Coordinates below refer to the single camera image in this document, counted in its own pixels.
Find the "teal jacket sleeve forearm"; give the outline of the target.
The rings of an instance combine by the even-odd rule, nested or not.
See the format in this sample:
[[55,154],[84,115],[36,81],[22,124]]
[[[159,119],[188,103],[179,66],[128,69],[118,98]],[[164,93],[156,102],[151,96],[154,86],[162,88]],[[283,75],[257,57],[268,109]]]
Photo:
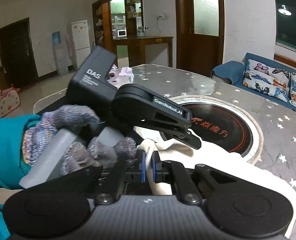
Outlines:
[[41,120],[39,115],[24,115],[0,119],[0,188],[21,189],[19,181],[30,171],[22,157],[26,130]]

